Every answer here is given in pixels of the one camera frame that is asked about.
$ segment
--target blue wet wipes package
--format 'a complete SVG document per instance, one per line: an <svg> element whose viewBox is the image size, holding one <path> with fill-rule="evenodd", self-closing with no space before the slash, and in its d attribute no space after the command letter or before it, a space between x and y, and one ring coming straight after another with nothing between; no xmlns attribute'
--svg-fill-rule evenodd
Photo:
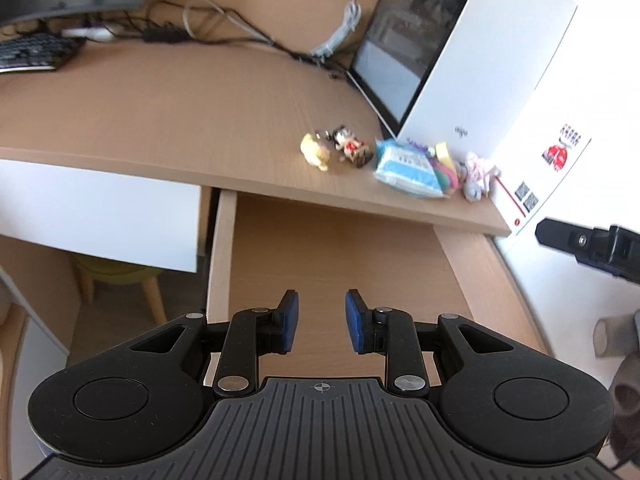
<svg viewBox="0 0 640 480"><path fill-rule="evenodd" d="M446 196L424 152L398 144L393 139L377 140L376 147L378 168L375 175L380 182L420 198Z"/></svg>

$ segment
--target ribbed gray panel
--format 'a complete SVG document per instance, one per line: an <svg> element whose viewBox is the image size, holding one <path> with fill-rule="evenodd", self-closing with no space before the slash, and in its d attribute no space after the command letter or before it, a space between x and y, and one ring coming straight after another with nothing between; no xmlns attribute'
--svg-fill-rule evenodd
<svg viewBox="0 0 640 480"><path fill-rule="evenodd" d="M321 382L329 389L315 386ZM429 405L374 379L269 379L222 400L189 442L142 464L101 468L55 457L34 480L611 480L596 460L505 465L463 447Z"/></svg>

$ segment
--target qr code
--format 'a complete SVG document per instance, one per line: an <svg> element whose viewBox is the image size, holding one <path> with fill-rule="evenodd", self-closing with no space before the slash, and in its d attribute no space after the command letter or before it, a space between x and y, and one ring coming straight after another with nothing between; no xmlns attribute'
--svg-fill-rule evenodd
<svg viewBox="0 0 640 480"><path fill-rule="evenodd" d="M518 200L522 202L522 199L526 197L528 192L529 192L529 186L527 186L527 184L525 184L524 182L520 184L518 186L518 189L516 189L516 196L518 197Z"/></svg>
<svg viewBox="0 0 640 480"><path fill-rule="evenodd" d="M535 208L537 203L538 197L533 193L529 193L529 196L527 196L527 199L522 203L522 205L524 206L524 209L531 213L531 210Z"/></svg>

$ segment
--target red line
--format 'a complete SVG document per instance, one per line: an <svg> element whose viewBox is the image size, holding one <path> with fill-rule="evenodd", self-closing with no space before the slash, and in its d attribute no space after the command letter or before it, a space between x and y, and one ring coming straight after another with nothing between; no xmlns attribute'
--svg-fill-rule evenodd
<svg viewBox="0 0 640 480"><path fill-rule="evenodd" d="M502 181L500 180L499 177L495 177L496 181L498 182L498 184L500 184L500 186L502 187L502 189L504 190L504 192L509 196L509 198L511 198L511 201L516 205L516 207L520 210L520 212L522 213L522 216L524 216L524 218L527 217L527 214L522 210L522 208L520 207L520 204L518 204L516 202L516 199L514 199L513 196L511 196L511 193L509 193L507 191L507 188L504 187L504 184L502 183Z"/></svg>

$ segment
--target desk surface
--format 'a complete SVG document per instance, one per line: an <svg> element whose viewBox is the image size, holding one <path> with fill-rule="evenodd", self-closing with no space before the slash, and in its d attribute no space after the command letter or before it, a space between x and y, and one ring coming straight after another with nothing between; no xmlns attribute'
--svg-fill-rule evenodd
<svg viewBox="0 0 640 480"><path fill-rule="evenodd" d="M0 76L0 158L175 180L508 234L493 203L418 200L334 157L306 163L306 132L378 120L344 81L242 46L88 44L56 73Z"/></svg>

